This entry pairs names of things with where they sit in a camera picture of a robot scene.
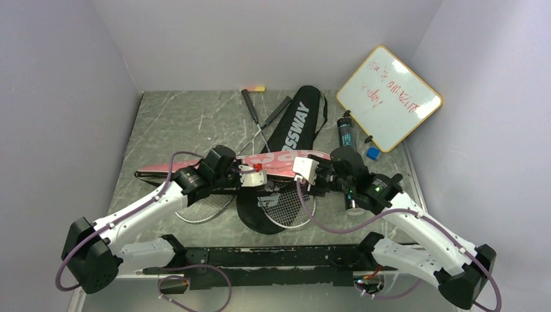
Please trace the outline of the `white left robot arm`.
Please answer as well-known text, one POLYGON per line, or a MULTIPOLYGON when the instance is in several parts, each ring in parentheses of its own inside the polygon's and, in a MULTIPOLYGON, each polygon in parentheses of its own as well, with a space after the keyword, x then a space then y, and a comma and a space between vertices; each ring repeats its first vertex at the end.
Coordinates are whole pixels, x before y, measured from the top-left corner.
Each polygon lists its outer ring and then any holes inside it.
POLYGON ((80 217, 68 228, 55 287, 88 294, 109 285, 117 276, 159 268, 176 273, 188 266, 188 250, 174 235, 143 243, 132 239, 161 218, 189 208, 212 194, 239 188, 248 171, 227 146, 217 145, 194 164, 180 169, 168 164, 165 180, 127 207, 94 221, 80 217))

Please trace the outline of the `black shuttlecock tube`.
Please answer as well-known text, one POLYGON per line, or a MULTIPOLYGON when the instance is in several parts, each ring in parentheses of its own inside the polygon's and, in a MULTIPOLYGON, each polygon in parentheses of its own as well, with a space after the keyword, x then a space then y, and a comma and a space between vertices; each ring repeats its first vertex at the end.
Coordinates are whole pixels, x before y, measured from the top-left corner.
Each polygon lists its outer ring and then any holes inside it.
MULTIPOLYGON (((352 150, 357 151, 353 119, 349 116, 339 118, 337 120, 337 130, 339 133, 339 146, 350 147, 352 150)), ((365 213, 365 210, 358 207, 349 194, 344 195, 344 203, 345 213, 348 216, 358 216, 365 213)))

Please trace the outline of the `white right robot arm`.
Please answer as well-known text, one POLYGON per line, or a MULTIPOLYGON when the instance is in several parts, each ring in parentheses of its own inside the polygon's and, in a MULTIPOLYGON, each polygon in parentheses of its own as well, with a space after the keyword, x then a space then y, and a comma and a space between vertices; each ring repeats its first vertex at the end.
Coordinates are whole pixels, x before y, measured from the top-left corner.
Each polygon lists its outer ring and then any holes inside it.
POLYGON ((377 265, 392 267, 434 286, 452 305, 469 310, 488 307, 477 301, 486 284, 496 296, 493 311, 502 310, 502 295, 492 276, 497 253, 488 244, 479 246, 450 231, 420 208, 400 186, 401 174, 389 177, 370 172, 362 157, 351 148, 338 148, 329 159, 316 155, 296 157, 292 171, 298 196, 303 188, 322 192, 342 192, 351 196, 374 217, 349 229, 332 229, 318 221, 310 210, 307 216, 330 233, 357 231, 384 219, 408 234, 421 250, 402 246, 377 233, 367 235, 358 244, 357 261, 367 270, 377 265))

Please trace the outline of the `pink racket bag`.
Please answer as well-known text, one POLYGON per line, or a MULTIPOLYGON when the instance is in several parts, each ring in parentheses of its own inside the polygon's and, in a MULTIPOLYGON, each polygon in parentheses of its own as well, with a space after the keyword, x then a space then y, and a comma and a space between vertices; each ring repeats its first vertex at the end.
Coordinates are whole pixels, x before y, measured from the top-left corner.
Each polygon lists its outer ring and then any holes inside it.
MULTIPOLYGON (((269 178, 273 178, 276 181, 285 181, 294 177, 292 171, 294 159, 296 157, 308 157, 310 155, 328 161, 331 159, 328 153, 321 151, 287 150, 256 155, 239 155, 237 156, 237 161, 245 165, 260 163, 263 169, 266 170, 269 178)), ((168 163, 143 166, 134 172, 134 176, 151 185, 159 185, 160 181, 166 179, 168 169, 168 163)))

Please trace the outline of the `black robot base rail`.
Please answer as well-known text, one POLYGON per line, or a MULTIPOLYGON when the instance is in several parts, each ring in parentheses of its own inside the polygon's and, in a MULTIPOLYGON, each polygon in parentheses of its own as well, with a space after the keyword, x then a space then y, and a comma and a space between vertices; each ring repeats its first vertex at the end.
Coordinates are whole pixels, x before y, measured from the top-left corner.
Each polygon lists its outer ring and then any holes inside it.
POLYGON ((182 274, 192 290, 224 287, 329 284, 351 287, 362 276, 382 270, 354 244, 272 247, 188 248, 166 267, 143 269, 146 276, 182 274))

